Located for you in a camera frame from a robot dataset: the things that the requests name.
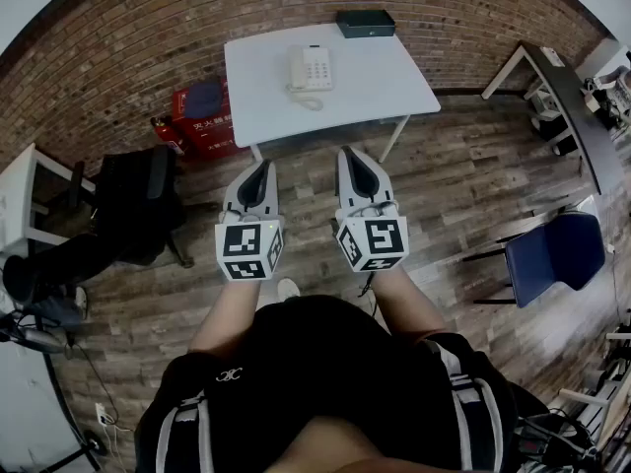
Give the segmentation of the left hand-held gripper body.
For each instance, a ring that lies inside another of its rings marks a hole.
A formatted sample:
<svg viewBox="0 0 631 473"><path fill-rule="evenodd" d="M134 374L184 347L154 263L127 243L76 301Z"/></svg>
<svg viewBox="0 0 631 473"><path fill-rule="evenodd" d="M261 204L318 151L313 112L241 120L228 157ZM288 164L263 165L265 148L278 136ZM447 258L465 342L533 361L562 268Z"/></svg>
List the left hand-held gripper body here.
<svg viewBox="0 0 631 473"><path fill-rule="evenodd" d="M272 278L284 247L284 218L277 206L238 209L229 204L215 226L216 257L230 281Z"/></svg>

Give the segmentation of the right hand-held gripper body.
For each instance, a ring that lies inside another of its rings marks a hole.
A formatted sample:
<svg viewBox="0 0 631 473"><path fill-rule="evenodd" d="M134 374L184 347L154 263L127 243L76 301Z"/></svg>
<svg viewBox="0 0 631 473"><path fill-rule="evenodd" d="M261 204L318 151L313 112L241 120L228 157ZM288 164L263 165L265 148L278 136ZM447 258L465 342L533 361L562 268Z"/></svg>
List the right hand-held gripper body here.
<svg viewBox="0 0 631 473"><path fill-rule="evenodd" d="M407 219L395 201L339 209L336 221L336 241L356 273L394 268L409 255Z"/></svg>

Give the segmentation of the person's left forearm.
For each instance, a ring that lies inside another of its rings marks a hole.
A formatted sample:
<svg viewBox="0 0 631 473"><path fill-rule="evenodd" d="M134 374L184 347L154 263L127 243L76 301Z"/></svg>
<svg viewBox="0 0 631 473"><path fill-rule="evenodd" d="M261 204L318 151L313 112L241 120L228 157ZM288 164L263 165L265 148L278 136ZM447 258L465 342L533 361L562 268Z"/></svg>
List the person's left forearm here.
<svg viewBox="0 0 631 473"><path fill-rule="evenodd" d="M260 281L229 281L193 336L188 350L230 357L251 328Z"/></svg>

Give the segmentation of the person's right forearm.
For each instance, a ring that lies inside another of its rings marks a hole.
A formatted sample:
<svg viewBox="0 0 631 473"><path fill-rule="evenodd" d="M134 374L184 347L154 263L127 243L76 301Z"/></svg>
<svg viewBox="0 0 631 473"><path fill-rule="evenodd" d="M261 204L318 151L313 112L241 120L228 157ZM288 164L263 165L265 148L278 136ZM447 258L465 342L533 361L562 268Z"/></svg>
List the person's right forearm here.
<svg viewBox="0 0 631 473"><path fill-rule="evenodd" d="M372 289L392 335L416 341L447 330L439 310L401 266L377 272Z"/></svg>

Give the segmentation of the white desk telephone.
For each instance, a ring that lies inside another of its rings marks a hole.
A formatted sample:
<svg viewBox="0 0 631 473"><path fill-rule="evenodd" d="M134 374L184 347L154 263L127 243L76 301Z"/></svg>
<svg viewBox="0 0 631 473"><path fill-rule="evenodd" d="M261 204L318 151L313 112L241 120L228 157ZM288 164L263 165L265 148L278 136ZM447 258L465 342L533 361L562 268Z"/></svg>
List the white desk telephone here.
<svg viewBox="0 0 631 473"><path fill-rule="evenodd" d="M302 90L293 91L290 88L289 68L289 89L292 92L320 92L332 90L332 67L329 50L320 45L302 46L302 48L308 72L307 86Z"/></svg>

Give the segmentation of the red fire extinguisher box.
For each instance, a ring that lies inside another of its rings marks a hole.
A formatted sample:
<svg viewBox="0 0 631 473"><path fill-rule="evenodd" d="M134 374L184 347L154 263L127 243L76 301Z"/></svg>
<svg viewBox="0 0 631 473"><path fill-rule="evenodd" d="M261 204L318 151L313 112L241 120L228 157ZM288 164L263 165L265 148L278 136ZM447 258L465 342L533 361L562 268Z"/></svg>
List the red fire extinguisher box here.
<svg viewBox="0 0 631 473"><path fill-rule="evenodd" d="M198 160L215 161L243 151L235 143L227 80L220 79L219 82L223 87L221 109L206 118L190 119L184 116L184 103L191 86L173 93L173 126L191 148L190 155Z"/></svg>

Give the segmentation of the red fire extinguisher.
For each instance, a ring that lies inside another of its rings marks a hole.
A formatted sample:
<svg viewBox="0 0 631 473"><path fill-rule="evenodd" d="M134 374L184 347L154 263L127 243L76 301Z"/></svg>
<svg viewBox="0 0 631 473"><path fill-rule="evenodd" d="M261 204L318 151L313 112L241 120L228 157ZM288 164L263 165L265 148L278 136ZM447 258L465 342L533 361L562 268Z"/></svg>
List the red fire extinguisher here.
<svg viewBox="0 0 631 473"><path fill-rule="evenodd" d="M172 148L179 156L183 157L186 151L186 141L181 133L173 126L170 116L154 116L150 123L157 136Z"/></svg>

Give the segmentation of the black office chair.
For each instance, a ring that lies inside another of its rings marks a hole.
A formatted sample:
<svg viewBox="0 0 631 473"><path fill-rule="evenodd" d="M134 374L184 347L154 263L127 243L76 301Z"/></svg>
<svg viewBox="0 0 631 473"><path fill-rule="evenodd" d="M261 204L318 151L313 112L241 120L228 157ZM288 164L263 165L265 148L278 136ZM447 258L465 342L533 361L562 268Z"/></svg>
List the black office chair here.
<svg viewBox="0 0 631 473"><path fill-rule="evenodd" d="M92 207L91 233L114 250L117 261L147 266L169 249L176 263L190 268L194 260L175 245L173 231L185 222L175 191L176 154L166 145L106 155L93 192L83 187L84 164L75 165L68 206Z"/></svg>

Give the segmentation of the white table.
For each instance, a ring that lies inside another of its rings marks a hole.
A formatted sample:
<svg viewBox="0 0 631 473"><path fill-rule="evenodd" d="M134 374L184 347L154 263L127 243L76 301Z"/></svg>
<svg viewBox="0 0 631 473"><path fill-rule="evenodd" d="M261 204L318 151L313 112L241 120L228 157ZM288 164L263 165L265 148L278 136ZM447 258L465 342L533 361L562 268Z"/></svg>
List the white table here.
<svg viewBox="0 0 631 473"><path fill-rule="evenodd" d="M329 50L333 89L292 92L288 48ZM409 117L441 106L399 38L345 38L321 24L231 40L224 47L235 143L262 158L260 145L360 122L397 119L394 144Z"/></svg>

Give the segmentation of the person's black shirt torso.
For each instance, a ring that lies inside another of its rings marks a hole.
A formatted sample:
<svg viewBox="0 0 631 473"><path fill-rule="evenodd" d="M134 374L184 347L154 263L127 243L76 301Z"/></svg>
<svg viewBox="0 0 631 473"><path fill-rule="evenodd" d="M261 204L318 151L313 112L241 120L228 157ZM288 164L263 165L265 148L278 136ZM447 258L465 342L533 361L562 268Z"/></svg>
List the person's black shirt torso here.
<svg viewBox="0 0 631 473"><path fill-rule="evenodd" d="M384 456L505 466L509 383L455 333L407 345L328 296L270 304L226 358L174 359L136 434L135 473L264 473L314 418L355 426Z"/></svg>

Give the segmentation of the black metal box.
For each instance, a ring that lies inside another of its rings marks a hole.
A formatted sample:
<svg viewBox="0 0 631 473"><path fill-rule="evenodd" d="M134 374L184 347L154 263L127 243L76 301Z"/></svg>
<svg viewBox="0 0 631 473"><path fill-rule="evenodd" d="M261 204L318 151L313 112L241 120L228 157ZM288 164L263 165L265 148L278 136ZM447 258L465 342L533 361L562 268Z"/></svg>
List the black metal box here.
<svg viewBox="0 0 631 473"><path fill-rule="evenodd" d="M338 11L335 23L345 38L393 36L396 28L386 10Z"/></svg>

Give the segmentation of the blue chair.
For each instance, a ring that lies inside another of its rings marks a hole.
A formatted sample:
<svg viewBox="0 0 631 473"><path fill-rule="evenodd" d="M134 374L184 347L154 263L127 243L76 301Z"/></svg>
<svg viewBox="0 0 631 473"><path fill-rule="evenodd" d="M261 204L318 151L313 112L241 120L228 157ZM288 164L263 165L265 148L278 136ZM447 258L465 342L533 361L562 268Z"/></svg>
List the blue chair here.
<svg viewBox="0 0 631 473"><path fill-rule="evenodd" d="M525 307L556 283L580 291L605 263L598 218L581 211L564 212L546 224L505 238L503 242L502 248L469 255L463 260L470 262L502 255L513 296L476 300L476 304Z"/></svg>

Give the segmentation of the black desk with white legs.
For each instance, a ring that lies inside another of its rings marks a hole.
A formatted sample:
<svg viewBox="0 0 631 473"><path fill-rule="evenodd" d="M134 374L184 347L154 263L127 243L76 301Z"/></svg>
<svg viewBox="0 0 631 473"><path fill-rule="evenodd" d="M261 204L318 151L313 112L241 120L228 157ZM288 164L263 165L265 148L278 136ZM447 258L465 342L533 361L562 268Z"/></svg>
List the black desk with white legs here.
<svg viewBox="0 0 631 473"><path fill-rule="evenodd" d="M604 195L615 189L623 181L624 172L614 144L605 126L585 104L582 82L564 56L552 62L540 46L522 40L482 97L489 99L522 59L531 65L555 101L568 125L566 134L574 138L597 193Z"/></svg>

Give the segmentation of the white metal frame rack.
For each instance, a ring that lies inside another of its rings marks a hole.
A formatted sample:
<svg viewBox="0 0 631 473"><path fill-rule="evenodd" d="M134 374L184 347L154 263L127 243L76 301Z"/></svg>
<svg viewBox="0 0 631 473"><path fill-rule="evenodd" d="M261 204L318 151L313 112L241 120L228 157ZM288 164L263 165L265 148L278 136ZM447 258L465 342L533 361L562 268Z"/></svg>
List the white metal frame rack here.
<svg viewBox="0 0 631 473"><path fill-rule="evenodd" d="M605 347L602 368L586 372L579 391L562 388L558 396L575 405L576 419L611 472L623 465L631 448L631 325L607 333Z"/></svg>

